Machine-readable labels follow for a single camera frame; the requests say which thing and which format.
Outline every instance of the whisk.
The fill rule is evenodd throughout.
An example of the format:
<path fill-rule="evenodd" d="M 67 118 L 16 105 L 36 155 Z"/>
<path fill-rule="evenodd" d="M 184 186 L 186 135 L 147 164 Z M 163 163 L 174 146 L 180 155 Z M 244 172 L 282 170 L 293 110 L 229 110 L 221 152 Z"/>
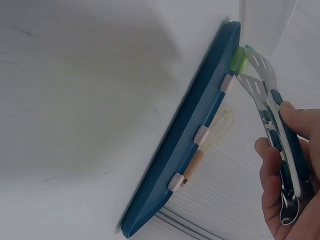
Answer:
<path fill-rule="evenodd" d="M 234 125 L 235 120 L 235 114 L 231 108 L 221 107 L 218 110 L 208 131 L 206 131 L 208 136 L 203 143 L 199 143 L 198 150 L 195 152 L 189 166 L 183 174 L 184 178 L 181 186 L 184 186 L 189 181 L 192 173 L 204 158 L 206 151 L 227 134 L 229 129 Z"/>

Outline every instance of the spatula head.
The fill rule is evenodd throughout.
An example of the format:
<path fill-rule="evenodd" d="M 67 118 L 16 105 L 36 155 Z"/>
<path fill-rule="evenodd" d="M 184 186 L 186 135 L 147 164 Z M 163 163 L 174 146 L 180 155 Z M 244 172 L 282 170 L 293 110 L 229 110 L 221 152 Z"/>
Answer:
<path fill-rule="evenodd" d="M 267 103 L 267 93 L 261 82 L 252 76 L 246 74 L 237 75 L 237 79 L 242 87 L 251 95 L 253 100 L 257 103 L 257 101 L 262 103 Z"/>
<path fill-rule="evenodd" d="M 261 80 L 267 82 L 271 88 L 276 89 L 277 77 L 269 61 L 265 59 L 262 55 L 251 49 L 244 48 L 243 52 L 246 58 L 248 59 L 249 63 L 259 74 Z"/>

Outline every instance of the finger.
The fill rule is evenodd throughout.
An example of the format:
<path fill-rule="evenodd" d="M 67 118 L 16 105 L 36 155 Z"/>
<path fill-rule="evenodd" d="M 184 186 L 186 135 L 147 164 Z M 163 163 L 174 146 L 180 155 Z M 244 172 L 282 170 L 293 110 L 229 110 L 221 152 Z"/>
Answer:
<path fill-rule="evenodd" d="M 310 138 L 311 130 L 320 121 L 320 109 L 296 110 L 288 101 L 280 105 L 280 113 L 288 127 L 305 139 Z"/>
<path fill-rule="evenodd" d="M 314 125 L 310 134 L 309 152 L 314 173 L 320 179 L 320 122 Z"/>
<path fill-rule="evenodd" d="M 280 222 L 282 202 L 281 180 L 279 176 L 270 176 L 266 180 L 261 202 L 264 219 L 270 232 L 275 239 L 285 239 L 291 228 L 283 226 Z"/>
<path fill-rule="evenodd" d="M 266 137 L 260 137 L 257 141 L 254 143 L 254 149 L 259 154 L 260 157 L 262 157 L 263 153 L 267 148 L 269 148 L 269 141 Z"/>
<path fill-rule="evenodd" d="M 265 189 L 268 177 L 278 175 L 282 163 L 281 155 L 275 147 L 269 147 L 263 152 L 262 166 L 259 173 L 263 189 Z"/>

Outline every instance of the hand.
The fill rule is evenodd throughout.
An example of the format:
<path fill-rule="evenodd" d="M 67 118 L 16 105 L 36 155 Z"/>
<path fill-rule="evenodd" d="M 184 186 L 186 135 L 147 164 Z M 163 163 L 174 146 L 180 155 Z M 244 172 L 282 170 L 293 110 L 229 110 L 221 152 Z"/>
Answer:
<path fill-rule="evenodd" d="M 264 191 L 261 199 L 264 219 L 275 240 L 320 240 L 320 109 L 296 110 L 285 101 L 280 106 L 280 113 L 289 128 L 309 140 L 300 140 L 300 144 L 311 172 L 315 197 L 293 226 L 281 224 L 281 180 L 278 172 L 282 159 L 278 149 L 270 147 L 265 137 L 260 138 L 254 148 L 263 160 L 260 180 Z"/>

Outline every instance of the fingernail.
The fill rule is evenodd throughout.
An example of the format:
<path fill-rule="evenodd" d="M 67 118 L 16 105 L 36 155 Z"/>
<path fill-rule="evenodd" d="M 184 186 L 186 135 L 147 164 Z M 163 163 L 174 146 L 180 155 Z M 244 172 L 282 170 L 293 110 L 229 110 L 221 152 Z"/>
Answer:
<path fill-rule="evenodd" d="M 291 102 L 289 102 L 289 101 L 284 101 L 284 102 L 282 103 L 282 105 L 283 105 L 284 107 L 286 107 L 287 109 L 296 109 L 296 108 L 291 104 Z"/>

